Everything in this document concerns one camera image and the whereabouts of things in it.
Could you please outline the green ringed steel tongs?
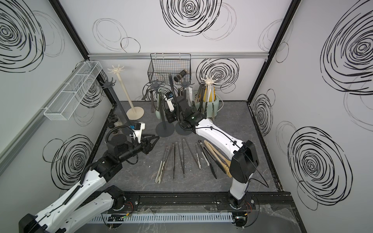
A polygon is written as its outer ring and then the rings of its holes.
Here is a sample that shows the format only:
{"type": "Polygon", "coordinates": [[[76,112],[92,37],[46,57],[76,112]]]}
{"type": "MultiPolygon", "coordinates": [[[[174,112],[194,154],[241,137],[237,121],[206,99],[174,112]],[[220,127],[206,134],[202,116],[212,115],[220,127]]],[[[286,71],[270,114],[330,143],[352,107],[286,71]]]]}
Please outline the green ringed steel tongs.
{"type": "Polygon", "coordinates": [[[156,94],[157,94],[157,104],[156,104],[156,111],[155,111],[155,114],[156,114],[156,117],[161,120],[161,113],[160,113],[160,108],[161,108],[161,90],[157,90],[156,91],[156,94]]]}

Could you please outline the dark grey rack stand back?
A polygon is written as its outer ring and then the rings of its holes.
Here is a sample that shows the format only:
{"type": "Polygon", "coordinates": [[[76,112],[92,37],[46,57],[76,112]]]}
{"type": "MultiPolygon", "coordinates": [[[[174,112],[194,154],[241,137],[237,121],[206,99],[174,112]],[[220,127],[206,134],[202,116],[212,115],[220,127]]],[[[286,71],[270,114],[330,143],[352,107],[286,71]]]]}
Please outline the dark grey rack stand back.
{"type": "Polygon", "coordinates": [[[183,91],[182,95],[176,97],[176,102],[178,104],[177,114],[178,114],[178,123],[176,124],[176,132],[182,136],[188,136],[192,131],[188,131],[191,125],[188,122],[185,122],[185,119],[190,117],[193,113],[192,108],[189,105],[187,98],[187,88],[189,82],[181,81],[181,90],[183,91]]]}

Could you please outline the black slotted spatula tongs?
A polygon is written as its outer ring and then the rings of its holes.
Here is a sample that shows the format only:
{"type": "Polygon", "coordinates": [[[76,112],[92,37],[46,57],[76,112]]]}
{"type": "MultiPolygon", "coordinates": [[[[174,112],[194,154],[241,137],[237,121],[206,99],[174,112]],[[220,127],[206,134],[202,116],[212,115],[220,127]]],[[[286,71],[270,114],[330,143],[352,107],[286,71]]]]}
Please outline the black slotted spatula tongs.
{"type": "Polygon", "coordinates": [[[195,104],[198,104],[196,108],[197,108],[197,111],[199,112],[201,112],[201,109],[203,106],[205,91],[206,91],[206,85],[204,83],[200,84],[197,94],[195,96],[195,104]]]}

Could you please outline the steel wire tongs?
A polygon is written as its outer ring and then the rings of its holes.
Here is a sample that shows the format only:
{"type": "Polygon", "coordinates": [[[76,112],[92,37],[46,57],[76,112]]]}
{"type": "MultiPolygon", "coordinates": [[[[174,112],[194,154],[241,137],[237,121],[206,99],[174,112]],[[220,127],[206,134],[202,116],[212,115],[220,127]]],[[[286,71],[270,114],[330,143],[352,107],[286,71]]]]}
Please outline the steel wire tongs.
{"type": "Polygon", "coordinates": [[[151,102],[151,113],[155,113],[156,112],[156,106],[155,106],[155,102],[154,102],[154,90],[148,85],[144,86],[143,89],[145,89],[145,87],[146,87],[146,90],[145,90],[145,93],[143,93],[141,100],[142,101],[150,100],[150,102],[151,102]]]}

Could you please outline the white handled slotted steel tongs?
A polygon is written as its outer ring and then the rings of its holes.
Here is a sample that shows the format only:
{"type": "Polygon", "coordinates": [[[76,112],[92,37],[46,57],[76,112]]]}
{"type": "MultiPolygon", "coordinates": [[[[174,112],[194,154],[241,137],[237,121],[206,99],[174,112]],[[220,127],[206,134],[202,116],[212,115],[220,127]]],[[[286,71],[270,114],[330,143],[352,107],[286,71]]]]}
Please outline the white handled slotted steel tongs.
{"type": "Polygon", "coordinates": [[[210,94],[209,94],[209,101],[211,102],[211,118],[215,120],[215,87],[213,85],[210,86],[210,94]]]}

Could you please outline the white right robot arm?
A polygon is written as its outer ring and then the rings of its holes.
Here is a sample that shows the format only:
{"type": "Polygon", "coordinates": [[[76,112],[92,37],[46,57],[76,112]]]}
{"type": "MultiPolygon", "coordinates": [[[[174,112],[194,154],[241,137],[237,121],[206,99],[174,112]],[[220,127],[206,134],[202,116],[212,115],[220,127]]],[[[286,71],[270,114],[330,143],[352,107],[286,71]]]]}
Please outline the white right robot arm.
{"type": "Polygon", "coordinates": [[[247,187],[250,179],[259,165],[254,144],[251,141],[242,141],[228,135],[213,121],[199,111],[193,111],[188,105],[184,96],[173,94],[173,105],[176,119],[179,122],[181,131],[193,132],[211,142],[224,152],[228,158],[229,173],[232,176],[232,185],[229,190],[230,205],[239,209],[244,205],[247,187]]]}

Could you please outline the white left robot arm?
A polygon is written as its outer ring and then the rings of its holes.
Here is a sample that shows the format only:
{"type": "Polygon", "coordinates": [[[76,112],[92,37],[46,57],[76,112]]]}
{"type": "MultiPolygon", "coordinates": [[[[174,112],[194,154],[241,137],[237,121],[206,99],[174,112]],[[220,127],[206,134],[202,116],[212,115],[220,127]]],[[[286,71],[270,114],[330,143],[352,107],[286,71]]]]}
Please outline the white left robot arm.
{"type": "Polygon", "coordinates": [[[36,215],[27,214],[18,223],[21,233],[73,233],[98,214],[110,209],[122,210],[128,201],[124,192],[112,185],[98,197],[86,202],[99,188],[109,182],[122,164],[139,153],[151,152],[160,139],[157,135],[144,134],[139,139],[106,142],[107,151],[97,161],[89,164],[71,189],[36,215]]]}

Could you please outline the clear handled steel tongs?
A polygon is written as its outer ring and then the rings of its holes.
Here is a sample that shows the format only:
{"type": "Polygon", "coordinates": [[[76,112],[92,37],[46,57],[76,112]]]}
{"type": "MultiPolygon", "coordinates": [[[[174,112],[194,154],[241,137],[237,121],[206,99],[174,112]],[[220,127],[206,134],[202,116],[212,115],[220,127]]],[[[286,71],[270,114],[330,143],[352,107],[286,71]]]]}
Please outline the clear handled steel tongs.
{"type": "Polygon", "coordinates": [[[193,86],[188,86],[187,88],[187,98],[190,107],[192,107],[192,102],[194,101],[194,95],[193,95],[193,86]]]}

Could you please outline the dark grey rack stand front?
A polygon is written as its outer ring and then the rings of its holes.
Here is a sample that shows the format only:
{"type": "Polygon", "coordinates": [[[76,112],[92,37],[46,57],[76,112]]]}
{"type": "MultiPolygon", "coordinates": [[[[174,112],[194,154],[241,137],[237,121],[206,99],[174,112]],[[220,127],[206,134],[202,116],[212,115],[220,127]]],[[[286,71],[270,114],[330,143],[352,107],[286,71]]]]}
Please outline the dark grey rack stand front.
{"type": "MultiPolygon", "coordinates": [[[[159,82],[159,81],[152,81],[151,82],[151,87],[152,89],[156,92],[157,90],[161,89],[162,87],[164,87],[164,83],[163,82],[159,82]]],[[[160,137],[169,137],[173,134],[174,132],[174,125],[167,122],[165,120],[165,114],[164,114],[164,107],[163,107],[163,93],[161,92],[161,108],[160,108],[160,113],[161,113],[161,123],[159,123],[157,126],[156,126],[156,133],[158,136],[160,137]]]]}

